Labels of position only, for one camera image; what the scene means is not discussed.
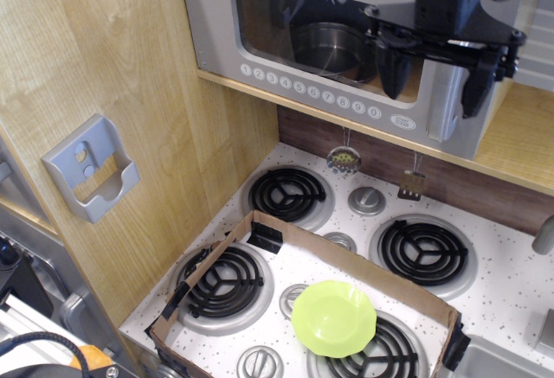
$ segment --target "cooking pot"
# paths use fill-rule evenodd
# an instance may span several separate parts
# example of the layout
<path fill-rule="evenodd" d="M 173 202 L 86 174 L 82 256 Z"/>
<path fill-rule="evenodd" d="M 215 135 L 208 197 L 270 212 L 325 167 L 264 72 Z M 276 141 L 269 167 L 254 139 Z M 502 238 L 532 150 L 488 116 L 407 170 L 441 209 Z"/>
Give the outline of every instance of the cooking pot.
<path fill-rule="evenodd" d="M 377 75 L 375 49 L 364 34 L 342 23 L 291 26 L 296 67 L 311 74 L 356 85 Z"/>

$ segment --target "hanging ladle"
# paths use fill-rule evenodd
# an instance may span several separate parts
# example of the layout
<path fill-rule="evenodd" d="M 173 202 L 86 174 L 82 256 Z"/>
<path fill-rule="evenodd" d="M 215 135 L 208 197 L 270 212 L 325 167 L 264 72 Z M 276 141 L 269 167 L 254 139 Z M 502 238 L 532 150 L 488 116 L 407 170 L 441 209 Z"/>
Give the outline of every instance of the hanging ladle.
<path fill-rule="evenodd" d="M 340 173 L 344 176 L 352 176 L 360 169 L 362 158 L 360 154 L 350 147 L 350 129 L 348 137 L 343 127 L 343 145 L 335 147 L 327 155 L 327 166 L 333 173 Z"/>

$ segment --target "cardboard tray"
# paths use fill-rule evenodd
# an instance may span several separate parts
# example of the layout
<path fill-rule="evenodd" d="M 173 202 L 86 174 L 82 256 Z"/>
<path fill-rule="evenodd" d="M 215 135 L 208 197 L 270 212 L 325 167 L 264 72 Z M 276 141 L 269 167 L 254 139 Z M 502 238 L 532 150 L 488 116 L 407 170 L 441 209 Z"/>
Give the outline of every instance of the cardboard tray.
<path fill-rule="evenodd" d="M 199 368 L 193 362 L 172 351 L 164 341 L 171 330 L 171 326 L 177 321 L 179 302 L 189 293 L 230 244 L 242 240 L 252 231 L 253 223 L 261 224 L 263 229 L 269 227 L 277 230 L 282 234 L 283 242 L 304 248 L 327 264 L 336 266 L 340 270 L 350 274 L 353 278 L 364 282 L 396 301 L 402 302 L 419 313 L 430 317 L 438 324 L 445 326 L 448 329 L 447 340 L 442 347 L 435 370 L 431 374 L 432 377 L 438 377 L 447 372 L 443 367 L 443 364 L 446 363 L 445 360 L 448 360 L 449 369 L 455 368 L 460 361 L 465 347 L 463 334 L 461 334 L 461 314 L 454 307 L 419 285 L 384 270 L 360 255 L 351 253 L 316 234 L 309 233 L 273 216 L 253 211 L 229 233 L 224 241 L 215 243 L 212 246 L 211 253 L 186 279 L 186 282 L 174 292 L 160 317 L 147 331 L 156 344 L 158 354 L 163 362 L 175 370 L 180 370 L 185 376 L 188 376 L 188 373 L 195 376 L 195 378 L 216 378 Z"/>

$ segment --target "lime green bowl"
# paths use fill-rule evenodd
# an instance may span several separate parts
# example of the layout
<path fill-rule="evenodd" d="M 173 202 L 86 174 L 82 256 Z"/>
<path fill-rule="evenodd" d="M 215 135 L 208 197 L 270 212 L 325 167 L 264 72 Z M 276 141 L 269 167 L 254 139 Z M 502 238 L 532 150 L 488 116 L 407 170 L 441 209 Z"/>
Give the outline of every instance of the lime green bowl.
<path fill-rule="evenodd" d="M 363 350 L 375 336 L 377 314 L 359 289 L 328 280 L 298 296 L 291 322 L 296 337 L 314 354 L 343 358 Z"/>

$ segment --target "black coil burner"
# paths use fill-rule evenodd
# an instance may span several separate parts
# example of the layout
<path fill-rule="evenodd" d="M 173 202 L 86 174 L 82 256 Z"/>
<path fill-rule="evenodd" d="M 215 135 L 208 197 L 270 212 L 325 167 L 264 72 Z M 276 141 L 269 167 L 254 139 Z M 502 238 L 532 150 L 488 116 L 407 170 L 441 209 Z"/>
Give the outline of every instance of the black coil burner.
<path fill-rule="evenodd" d="M 443 285 L 466 266 L 468 250 L 443 227 L 395 221 L 379 242 L 379 256 L 394 273 L 423 286 Z"/>
<path fill-rule="evenodd" d="M 409 339 L 393 323 L 377 318 L 375 337 L 365 349 L 345 358 L 328 358 L 326 364 L 335 378 L 422 378 L 419 356 Z"/>
<path fill-rule="evenodd" d="M 196 256 L 184 267 L 183 277 L 195 270 Z M 243 250 L 228 247 L 189 293 L 188 306 L 193 317 L 223 318 L 247 308 L 263 287 L 256 261 Z"/>
<path fill-rule="evenodd" d="M 309 173 L 284 168 L 270 170 L 252 185 L 249 200 L 254 209 L 286 222 L 306 216 L 316 201 L 324 201 L 325 190 Z"/>

